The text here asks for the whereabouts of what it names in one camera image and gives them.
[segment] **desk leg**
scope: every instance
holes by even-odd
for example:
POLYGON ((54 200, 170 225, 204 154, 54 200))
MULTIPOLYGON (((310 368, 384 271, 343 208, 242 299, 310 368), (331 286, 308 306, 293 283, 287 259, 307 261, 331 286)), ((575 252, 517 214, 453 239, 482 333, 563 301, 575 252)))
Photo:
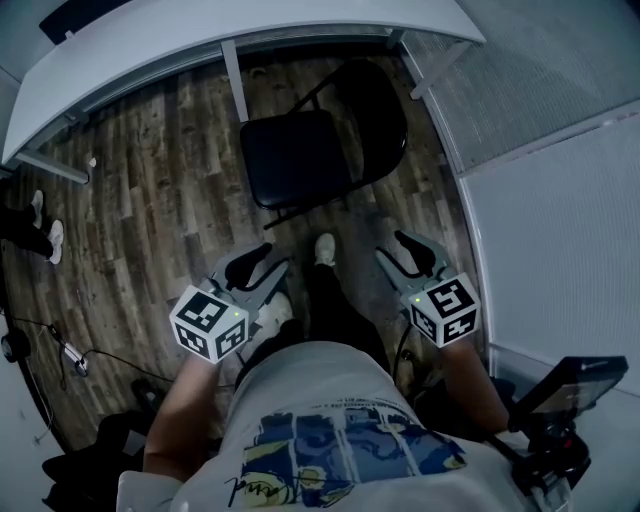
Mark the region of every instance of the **desk leg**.
POLYGON ((456 41, 453 43, 451 48, 449 48, 443 55, 434 60, 433 64, 431 64, 431 72, 425 76, 418 85, 416 85, 415 89, 411 91, 411 99, 419 100, 422 98, 424 93, 426 93, 433 84, 438 81, 444 72, 464 53, 467 51, 467 48, 471 46, 470 41, 456 41))
POLYGON ((89 183, 89 175, 86 172, 81 172, 73 167, 61 164, 57 160, 43 155, 34 149, 24 149, 20 151, 20 153, 16 155, 16 159, 26 164, 35 165, 40 169, 52 172, 58 176, 70 179, 71 181, 82 183, 83 185, 89 183))
POLYGON ((236 52, 236 42, 233 39, 222 41, 222 56, 227 66, 229 82, 231 83, 231 92, 236 102, 238 117, 241 123, 249 120, 247 112, 247 102, 244 99, 244 90, 242 88, 242 76, 240 75, 240 66, 238 64, 238 53, 236 52))
POLYGON ((64 116, 69 120, 71 124, 87 124, 89 122, 89 114, 79 108, 71 107, 67 110, 64 116))
POLYGON ((403 35, 404 35, 404 30, 401 30, 399 28, 394 28, 391 31, 391 34, 389 34, 389 37, 387 38, 387 42, 385 43, 386 47, 389 49, 393 48, 395 45, 398 44, 398 42, 400 41, 403 35))

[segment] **metal frame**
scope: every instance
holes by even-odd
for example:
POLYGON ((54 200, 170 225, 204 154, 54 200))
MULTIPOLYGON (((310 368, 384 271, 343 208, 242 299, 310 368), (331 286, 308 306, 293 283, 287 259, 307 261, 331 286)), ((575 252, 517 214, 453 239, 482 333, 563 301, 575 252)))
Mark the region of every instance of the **metal frame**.
POLYGON ((70 179, 76 183, 81 183, 82 185, 89 183, 89 175, 86 172, 78 171, 73 167, 62 164, 51 157, 43 155, 35 149, 23 149, 16 155, 16 159, 21 162, 40 167, 40 169, 57 174, 63 178, 70 179))
POLYGON ((385 43, 385 46, 389 50, 391 50, 391 48, 393 48, 395 45, 397 45, 400 42, 400 39, 402 39, 404 32, 405 31, 401 28, 394 28, 393 30, 391 30, 391 33, 387 38, 387 42, 385 43))
POLYGON ((242 87, 242 75, 240 74, 240 65, 238 64, 238 52, 236 51, 236 42, 234 39, 222 41, 222 56, 227 66, 229 74, 229 83, 231 85, 231 93, 233 100, 236 102, 236 110, 238 111, 238 119, 241 123, 249 121, 249 113, 247 111, 247 101, 244 98, 244 88, 242 87))
POLYGON ((73 107, 67 110, 64 114, 71 125, 80 123, 87 124, 89 122, 89 114, 78 107, 73 107))
POLYGON ((446 52, 444 52, 444 54, 435 59, 433 64, 431 64, 432 69, 430 70, 430 73, 423 77, 422 80, 418 82, 415 89, 411 91, 411 99, 420 99, 429 89, 431 89, 431 87, 433 87, 445 71, 447 71, 447 69, 449 69, 449 67, 451 67, 451 65, 453 65, 453 63, 469 49, 470 46, 471 41, 457 40, 446 52))
POLYGON ((601 112, 600 114, 588 117, 587 119, 572 124, 571 126, 562 128, 544 137, 540 137, 533 142, 529 142, 524 146, 520 146, 516 149, 508 151, 507 153, 503 153, 500 156, 492 158, 491 160, 488 160, 482 164, 471 167, 468 170, 461 170, 459 174, 460 176, 466 177, 472 174, 477 174, 479 172, 493 169, 497 165, 510 162, 511 160, 517 160, 518 158, 522 158, 523 156, 534 153, 535 151, 553 146, 554 144, 557 144, 564 140, 577 137, 578 135, 582 135, 583 133, 590 132, 592 130, 597 130, 607 123, 619 121, 621 119, 638 114, 640 114, 640 100, 632 101, 631 103, 627 103, 620 107, 607 110, 606 112, 601 112))

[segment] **person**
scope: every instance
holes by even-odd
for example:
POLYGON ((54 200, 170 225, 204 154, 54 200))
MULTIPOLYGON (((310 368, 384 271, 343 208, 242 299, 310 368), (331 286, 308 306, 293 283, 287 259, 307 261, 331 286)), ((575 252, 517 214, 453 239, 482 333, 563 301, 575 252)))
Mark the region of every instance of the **person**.
MULTIPOLYGON (((147 437, 143 472, 120 477, 118 511, 527 509, 494 448, 420 424, 375 327, 344 296, 334 253, 334 238, 322 235, 308 278, 308 340, 286 296, 267 306, 279 333, 238 375, 226 434, 208 461, 220 364, 186 360, 147 437)), ((451 399, 478 427, 506 431, 507 411, 473 346, 460 340, 440 357, 451 399)))
POLYGON ((0 205, 0 239, 40 254, 48 262, 57 265, 62 259, 64 227, 61 221, 56 220, 51 225, 48 236, 40 231, 43 206, 44 194, 41 190, 36 190, 31 204, 22 211, 0 205))

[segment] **chair backrest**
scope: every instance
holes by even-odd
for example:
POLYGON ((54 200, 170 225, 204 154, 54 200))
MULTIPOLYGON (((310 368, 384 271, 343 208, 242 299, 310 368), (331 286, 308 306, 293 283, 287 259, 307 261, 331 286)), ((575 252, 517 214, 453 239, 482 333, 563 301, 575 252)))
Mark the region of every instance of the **chair backrest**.
POLYGON ((353 60, 326 82, 335 85, 358 125, 364 168, 356 188, 391 173, 407 146, 407 119, 387 74, 373 62, 353 60))

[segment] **white shoe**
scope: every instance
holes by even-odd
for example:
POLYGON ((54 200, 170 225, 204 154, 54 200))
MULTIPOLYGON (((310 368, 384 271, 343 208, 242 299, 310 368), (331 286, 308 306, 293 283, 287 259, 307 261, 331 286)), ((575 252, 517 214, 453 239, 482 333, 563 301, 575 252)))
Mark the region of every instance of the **white shoe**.
POLYGON ((242 347, 241 355, 245 361, 251 357, 251 354, 263 341, 276 336, 283 323, 293 319, 293 309, 291 309, 289 297, 282 292, 276 292, 271 302, 262 306, 258 313, 256 323, 261 329, 242 347))
POLYGON ((42 190, 36 190, 31 200, 31 206, 36 212, 36 220, 33 221, 33 225, 40 229, 42 227, 42 205, 44 204, 44 194, 42 190))
POLYGON ((335 267, 336 239, 331 233, 324 233, 316 240, 316 265, 335 267))
POLYGON ((62 242, 64 242, 64 227, 62 222, 56 220, 51 225, 51 231, 47 237, 53 246, 53 254, 49 258, 49 262, 57 265, 62 259, 62 242))

